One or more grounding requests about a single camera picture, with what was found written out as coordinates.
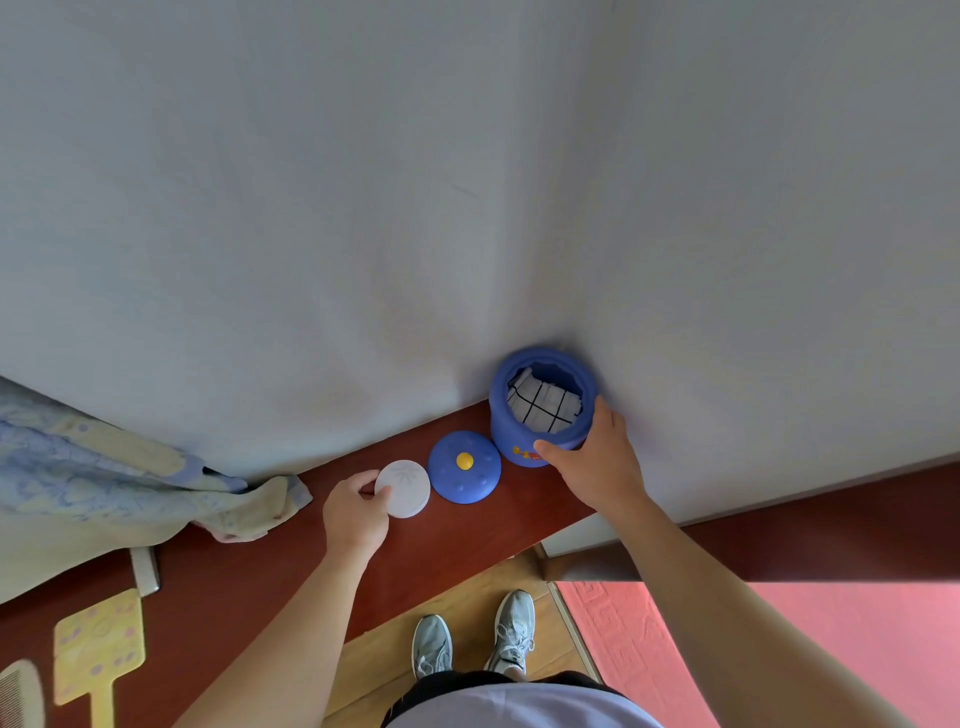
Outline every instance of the gray sneaker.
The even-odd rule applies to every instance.
[[[453,669],[453,638],[440,615],[427,615],[417,622],[410,659],[417,679]]]
[[[527,671],[527,655],[534,651],[537,613],[534,598],[521,589],[506,595],[496,610],[493,654],[484,669],[503,672],[508,667]]]

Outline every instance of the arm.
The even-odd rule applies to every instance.
[[[324,504],[326,555],[267,628],[177,721],[177,728],[319,726],[353,597],[387,536],[391,488],[365,499],[378,471],[337,484]]]
[[[646,494],[623,416],[602,398],[580,450],[535,448],[616,529],[724,728],[910,725],[670,521]]]

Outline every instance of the white disc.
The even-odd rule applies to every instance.
[[[430,499],[430,476],[413,460],[395,460],[380,471],[373,492],[378,493],[385,485],[394,487],[387,513],[397,519],[416,516]]]

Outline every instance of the pink mat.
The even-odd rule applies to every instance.
[[[646,587],[559,583],[604,682],[665,728],[714,728]],[[960,716],[960,585],[755,584],[757,593],[922,728]]]

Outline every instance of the red wooden ledge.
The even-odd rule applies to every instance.
[[[166,727],[251,642],[324,555],[321,508],[337,481],[398,459],[426,465],[448,432],[490,436],[483,401],[304,473],[315,500],[267,537],[217,544],[188,527],[157,548],[161,590],[143,602],[147,660],[114,684],[118,726]],[[432,494],[390,533],[364,575],[348,639],[396,617],[590,514],[552,468],[503,462],[493,493],[472,505]],[[33,660],[43,679],[47,724],[85,726],[89,704],[51,700],[54,625],[133,586],[130,559],[116,551],[76,567],[0,605],[0,665]]]

